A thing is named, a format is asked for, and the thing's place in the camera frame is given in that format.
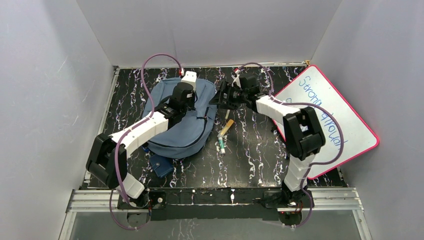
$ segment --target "metal frame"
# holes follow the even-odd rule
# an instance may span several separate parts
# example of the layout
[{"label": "metal frame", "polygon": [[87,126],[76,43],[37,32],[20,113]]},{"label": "metal frame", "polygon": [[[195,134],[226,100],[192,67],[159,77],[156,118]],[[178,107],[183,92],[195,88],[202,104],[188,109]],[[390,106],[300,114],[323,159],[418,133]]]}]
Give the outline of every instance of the metal frame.
[{"label": "metal frame", "polygon": [[[243,63],[240,64],[229,64],[229,65],[191,65],[187,66],[184,63],[181,64],[183,68],[225,68],[225,67],[240,67]],[[307,66],[306,61],[297,61],[297,62],[259,62],[264,67],[278,67],[278,66]],[[149,66],[149,69],[162,69],[162,68],[177,68],[178,65],[175,63],[174,65],[168,66]],[[247,65],[247,67],[257,67],[256,65]],[[120,69],[139,69],[140,66],[130,67],[120,67]]]},{"label": "metal frame", "polygon": [[364,211],[354,210],[353,216],[355,217],[355,222],[359,231],[360,238],[362,240],[371,240],[371,233],[368,229],[367,222],[365,221]]},{"label": "metal frame", "polygon": [[[371,240],[371,233],[368,229],[364,216],[364,207],[355,187],[310,187],[315,203],[313,211],[337,211],[352,210],[356,226],[362,240]],[[59,240],[68,240],[71,237],[77,213],[109,212],[110,190],[74,190],[72,192],[66,217],[63,222]],[[113,191],[112,211],[124,213],[147,213],[146,209],[117,209],[119,193]],[[292,208],[278,208],[277,211],[292,211]]]}]

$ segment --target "purple cable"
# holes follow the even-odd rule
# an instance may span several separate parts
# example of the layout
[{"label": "purple cable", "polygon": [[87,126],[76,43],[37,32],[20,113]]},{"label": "purple cable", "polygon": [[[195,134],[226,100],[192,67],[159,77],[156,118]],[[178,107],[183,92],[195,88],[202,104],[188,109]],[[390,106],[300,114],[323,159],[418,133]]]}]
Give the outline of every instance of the purple cable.
[{"label": "purple cable", "polygon": [[154,57],[157,57],[157,56],[167,56],[167,57],[170,57],[170,58],[172,58],[175,62],[176,62],[176,64],[178,64],[178,67],[179,67],[179,69],[180,69],[180,71],[181,71],[181,64],[180,64],[180,62],[177,60],[177,59],[175,59],[175,57],[173,57],[173,56],[171,56],[171,55],[169,55],[169,54],[166,54],[166,53],[156,53],[156,54],[154,54],[154,55],[152,55],[152,56],[150,56],[144,63],[143,63],[143,66],[141,67],[141,82],[142,82],[142,84],[143,84],[143,87],[144,87],[144,90],[146,91],[146,94],[147,94],[147,96],[148,96],[148,98],[150,99],[150,102],[151,102],[151,112],[150,112],[150,114],[147,116],[147,117],[145,117],[142,121],[140,121],[139,123],[137,123],[136,125],[134,125],[134,127],[132,128],[132,129],[128,129],[120,138],[119,138],[119,140],[118,140],[118,142],[116,143],[116,147],[115,147],[115,169],[116,169],[116,176],[117,176],[117,178],[118,178],[118,183],[119,183],[119,186],[120,186],[120,190],[121,190],[121,192],[120,192],[120,195],[121,195],[121,197],[123,198],[123,200],[127,203],[127,204],[129,204],[130,203],[130,199],[128,198],[128,195],[127,195],[127,192],[125,191],[125,188],[124,188],[124,184],[122,183],[122,178],[121,178],[121,172],[120,172],[120,169],[119,169],[119,164],[118,164],[118,154],[119,154],[119,147],[120,147],[120,145],[121,145],[121,143],[122,143],[122,140],[133,130],[133,129],[135,129],[135,128],[137,128],[138,126],[140,126],[140,125],[142,125],[142,124],[144,124],[145,122],[147,122],[152,116],[153,116],[153,114],[155,113],[155,103],[153,102],[153,98],[152,98],[152,96],[150,95],[150,92],[149,92],[149,89],[147,88],[147,86],[146,86],[146,83],[145,83],[145,77],[144,77],[144,71],[145,71],[145,67],[146,67],[146,64],[147,64],[147,62],[150,60],[150,59],[152,59],[152,58],[154,58]]},{"label": "purple cable", "polygon": [[148,218],[148,221],[146,222],[146,223],[143,223],[142,225],[140,225],[140,226],[136,226],[136,227],[127,227],[127,226],[124,226],[124,225],[122,225],[119,221],[118,221],[118,219],[115,217],[115,215],[114,215],[114,212],[112,211],[112,196],[114,195],[114,191],[112,190],[112,191],[110,191],[110,197],[109,197],[109,212],[110,212],[110,215],[112,216],[112,219],[113,219],[113,221],[118,225],[118,226],[120,226],[121,228],[123,228],[123,229],[125,229],[125,230],[137,230],[137,229],[140,229],[140,228],[142,228],[142,227],[144,227],[144,226],[146,226],[149,222],[150,222],[150,216],[149,216],[149,218]]},{"label": "purple cable", "polygon": [[[309,103],[309,102],[296,102],[296,103],[287,103],[287,102],[282,102],[282,101],[279,101],[279,100],[277,100],[276,98],[274,98],[274,96],[273,96],[273,92],[274,92],[274,83],[273,83],[273,78],[272,78],[272,76],[271,76],[271,74],[270,74],[270,72],[268,71],[268,69],[266,68],[266,67],[264,67],[263,65],[261,65],[260,63],[257,63],[257,62],[248,62],[248,63],[245,63],[245,64],[243,64],[243,65],[241,65],[238,69],[243,69],[246,65],[249,65],[249,64],[253,64],[253,65],[256,65],[256,66],[259,66],[260,68],[262,68],[264,71],[265,71],[265,73],[268,75],[268,77],[269,77],[269,83],[270,83],[270,85],[271,85],[271,90],[269,91],[269,96],[271,97],[271,99],[272,99],[272,101],[273,102],[275,102],[275,103],[278,103],[278,104],[282,104],[282,105],[286,105],[286,106],[298,106],[298,105],[305,105],[305,106],[311,106],[311,107],[314,107],[314,108],[317,108],[317,109],[319,109],[319,110],[321,110],[321,111],[323,111],[325,114],[327,114],[327,116],[329,116],[330,118],[331,118],[331,120],[334,122],[334,124],[335,124],[335,126],[337,127],[337,130],[338,130],[338,132],[340,133],[340,141],[341,141],[341,143],[340,143],[340,148],[339,148],[339,150],[338,150],[338,153],[337,153],[337,155],[331,160],[331,161],[326,161],[326,162],[312,162],[311,164],[309,164],[309,166],[308,166],[308,170],[305,172],[305,174],[303,175],[303,177],[302,177],[302,180],[300,181],[300,186],[303,186],[304,185],[304,182],[305,182],[305,179],[306,179],[306,177],[308,176],[308,174],[309,174],[309,172],[311,171],[311,167],[312,166],[314,166],[314,165],[328,165],[328,164],[332,164],[332,163],[334,163],[335,161],[337,161],[339,158],[340,158],[340,156],[342,155],[342,153],[343,153],[343,148],[345,147],[345,139],[344,139],[344,137],[343,137],[343,132],[342,132],[342,128],[340,127],[340,125],[339,125],[339,123],[337,122],[337,120],[334,118],[334,116],[333,115],[331,115],[327,110],[325,110],[324,108],[322,108],[321,106],[318,106],[318,105],[315,105],[315,104],[312,104],[312,103]],[[296,227],[300,227],[300,226],[302,226],[302,225],[304,225],[308,220],[309,220],[309,218],[311,217],[311,214],[312,214],[312,204],[313,204],[313,201],[312,201],[312,196],[307,192],[307,191],[305,191],[303,188],[302,188],[302,191],[307,195],[307,197],[309,198],[309,202],[310,202],[310,207],[309,207],[309,212],[308,212],[308,214],[307,214],[307,216],[306,216],[306,218],[305,218],[305,220],[304,221],[302,221],[301,223],[299,223]]]}]

